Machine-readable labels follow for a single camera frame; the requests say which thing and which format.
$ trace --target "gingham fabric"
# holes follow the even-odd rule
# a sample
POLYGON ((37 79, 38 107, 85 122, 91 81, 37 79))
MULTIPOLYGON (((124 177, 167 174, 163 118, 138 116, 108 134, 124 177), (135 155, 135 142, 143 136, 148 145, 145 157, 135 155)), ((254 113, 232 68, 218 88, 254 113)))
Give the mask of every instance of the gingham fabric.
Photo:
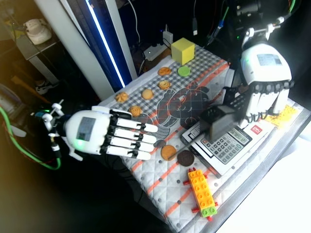
MULTIPOLYGON (((199 77, 201 83, 206 83, 210 89, 208 97, 215 102, 221 102, 222 87, 225 85, 225 75, 228 67, 224 67, 225 61, 212 53, 196 46, 195 58, 187 63, 191 68, 191 74, 188 77, 180 77, 177 69, 181 66, 174 62, 171 57, 163 59, 155 68, 143 74, 137 80, 134 80, 122 91, 129 94, 129 100, 125 103, 116 103, 114 97, 103 101, 100 105, 110 108, 128 110, 133 105, 142 108, 145 115, 151 115, 156 118, 157 104, 162 99, 166 91, 160 90, 157 86, 161 80, 168 80, 172 83, 171 90, 178 91, 189 85, 199 77), (166 77, 160 77, 157 71, 161 67, 170 67, 172 73, 166 77), (152 100, 144 100, 141 92, 145 88, 153 90, 155 96, 152 100)), ((168 135, 165 136, 166 145, 173 145, 177 150, 181 149, 184 144, 180 138, 185 131, 177 121, 169 128, 168 135)), ((260 163, 266 158, 268 152, 274 147, 275 143, 282 137, 282 132, 273 136, 273 140, 268 140, 264 145, 263 152, 256 152, 256 149, 265 141, 268 134, 260 140, 234 167, 232 167, 220 179, 207 171, 206 167, 195 157, 193 165, 207 174, 207 182, 215 201, 219 204, 218 212, 222 210, 222 204, 240 187, 240 185, 254 172, 260 163)), ((174 232, 182 233, 199 233, 210 232, 208 230, 209 222, 206 218, 200 217, 199 213, 192 213, 191 209, 196 207, 196 202, 190 186, 184 186, 183 181, 187 180, 189 167, 178 164, 177 159, 165 161, 161 157, 161 149, 152 152, 151 159, 141 161, 131 158, 122 158, 123 163, 132 171, 133 176, 141 184, 141 188, 147 193, 153 204, 164 216, 165 221, 169 224, 174 232)))

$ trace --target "calculator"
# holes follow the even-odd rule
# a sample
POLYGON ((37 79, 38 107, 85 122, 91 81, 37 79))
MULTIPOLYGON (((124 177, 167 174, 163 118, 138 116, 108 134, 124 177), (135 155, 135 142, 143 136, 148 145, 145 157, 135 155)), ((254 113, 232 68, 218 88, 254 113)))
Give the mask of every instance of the calculator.
POLYGON ((223 164, 227 164, 239 151, 241 151, 252 138, 236 127, 225 133, 214 143, 209 143, 205 138, 201 139, 202 144, 223 164))
POLYGON ((267 132, 266 126, 260 122, 253 122, 243 130, 236 126, 210 143, 205 135, 200 135, 200 123, 198 122, 182 134, 181 140, 184 144, 188 144, 197 137, 189 149, 217 178, 220 178, 242 157, 246 160, 251 156, 247 152, 267 132))

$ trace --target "led light strip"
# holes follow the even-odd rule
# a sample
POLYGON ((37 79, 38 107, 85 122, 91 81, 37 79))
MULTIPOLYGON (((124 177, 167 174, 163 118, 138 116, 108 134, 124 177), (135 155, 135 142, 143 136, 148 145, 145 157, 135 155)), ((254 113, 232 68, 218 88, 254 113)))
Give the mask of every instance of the led light strip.
POLYGON ((97 30, 98 30, 99 34, 101 35, 102 41, 103 41, 103 43, 104 43, 104 45, 105 45, 105 47, 106 47, 106 50, 107 50, 107 52, 108 52, 108 54, 109 54, 109 57, 110 57, 110 59, 111 59, 111 61, 112 61, 112 64, 113 64, 113 66, 114 66, 114 68, 115 68, 115 70, 116 70, 116 72, 117 72, 117 75, 118 75, 118 78, 119 78, 119 80, 120 80, 120 82, 121 82, 121 84, 122 84, 122 87, 125 87, 124 82, 123 82, 123 79, 122 79, 121 74, 120 74, 120 72, 119 72, 119 69, 118 69, 118 67, 117 67, 117 64, 116 64, 116 62, 115 62, 115 59, 114 59, 113 56, 112 56, 112 53, 111 53, 111 51, 110 51, 110 48, 109 48, 109 46, 108 46, 108 43, 107 43, 106 38, 105 38, 105 36, 104 36, 104 33, 103 33, 103 31, 102 31, 102 28, 101 28, 101 26, 100 26, 100 24, 99 24, 99 22, 98 22, 97 17, 96 17, 96 14, 95 14, 93 8, 91 7, 91 5, 89 4, 88 0, 86 0, 86 3, 87 3, 87 6, 88 6, 89 11, 91 12, 91 15, 92 15, 92 17, 93 17, 93 20, 94 20, 94 22, 95 22, 95 24, 96 24, 97 30))

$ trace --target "power strip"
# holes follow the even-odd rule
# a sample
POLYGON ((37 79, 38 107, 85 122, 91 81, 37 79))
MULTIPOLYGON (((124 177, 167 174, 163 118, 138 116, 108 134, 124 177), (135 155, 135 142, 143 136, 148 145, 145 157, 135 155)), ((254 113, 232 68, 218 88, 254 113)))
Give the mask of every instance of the power strip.
MULTIPOLYGON (((168 42, 170 44, 173 43, 173 34, 168 32, 168 31, 164 31, 163 32, 163 39, 165 39, 164 43, 166 43, 166 45, 169 46, 168 42)), ((158 57, 167 48, 166 45, 157 44, 157 46, 155 46, 155 47, 150 46, 148 49, 146 49, 144 51, 146 60, 153 61, 156 57, 158 57)))

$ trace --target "green cable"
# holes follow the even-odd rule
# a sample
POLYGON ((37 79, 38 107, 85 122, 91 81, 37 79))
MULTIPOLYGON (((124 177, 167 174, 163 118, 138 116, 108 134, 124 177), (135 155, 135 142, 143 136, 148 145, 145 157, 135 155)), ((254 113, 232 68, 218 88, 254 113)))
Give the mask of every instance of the green cable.
POLYGON ((0 113, 2 114, 2 116, 4 118, 4 121, 5 121, 5 124, 6 124, 6 128, 8 129, 8 133, 9 133, 10 139, 13 142, 13 144, 16 146, 17 149, 19 149, 23 154, 27 155, 32 160, 36 161, 37 163, 40 163, 42 166, 45 166, 48 169, 58 170, 60 168, 60 166, 61 166, 60 158, 56 158, 57 166, 53 167, 53 166, 50 166, 48 164, 43 163, 41 160, 39 160, 35 156, 33 156, 32 154, 28 153, 28 151, 24 150, 19 145, 19 143, 15 140, 15 138, 13 137, 13 132, 12 132, 12 128, 11 128, 11 123, 10 123, 9 117, 8 117, 8 115, 6 114, 6 112, 4 111, 4 109, 1 106, 0 106, 0 113))
POLYGON ((225 14, 224 14, 223 20, 225 20, 225 17, 227 16, 227 13, 228 13, 228 10, 229 10, 229 7, 227 6, 227 9, 225 10, 225 14))
POLYGON ((295 6, 296 0, 292 0, 292 4, 290 6, 289 12, 292 12, 294 6, 295 6))

